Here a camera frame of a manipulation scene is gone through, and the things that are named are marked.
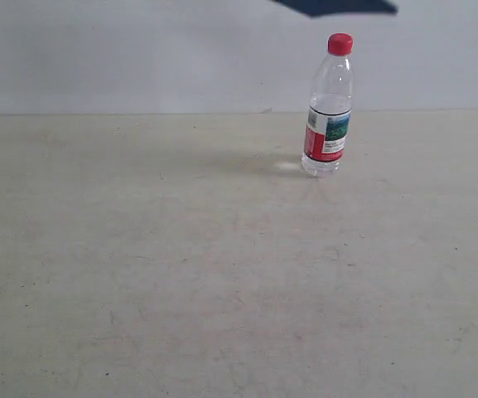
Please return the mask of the blue notebook binder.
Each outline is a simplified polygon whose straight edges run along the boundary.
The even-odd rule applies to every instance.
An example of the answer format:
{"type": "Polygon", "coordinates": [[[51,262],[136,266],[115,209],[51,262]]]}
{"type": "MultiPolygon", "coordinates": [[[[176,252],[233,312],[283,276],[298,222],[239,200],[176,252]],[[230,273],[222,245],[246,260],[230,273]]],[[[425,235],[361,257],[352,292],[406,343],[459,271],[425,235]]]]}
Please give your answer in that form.
{"type": "Polygon", "coordinates": [[[274,0],[310,18],[337,14],[396,15],[398,6],[385,0],[274,0]]]}

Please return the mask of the clear plastic water bottle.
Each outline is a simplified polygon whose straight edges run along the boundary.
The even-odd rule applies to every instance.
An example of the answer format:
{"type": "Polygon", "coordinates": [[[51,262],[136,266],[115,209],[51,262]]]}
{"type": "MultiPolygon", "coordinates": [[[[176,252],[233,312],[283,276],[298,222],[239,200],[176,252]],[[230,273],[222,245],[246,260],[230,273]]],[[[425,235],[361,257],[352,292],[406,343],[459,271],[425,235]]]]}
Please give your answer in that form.
{"type": "Polygon", "coordinates": [[[352,109],[352,50],[351,35],[332,34],[312,80],[302,167],[313,177],[336,171],[344,154],[352,109]]]}

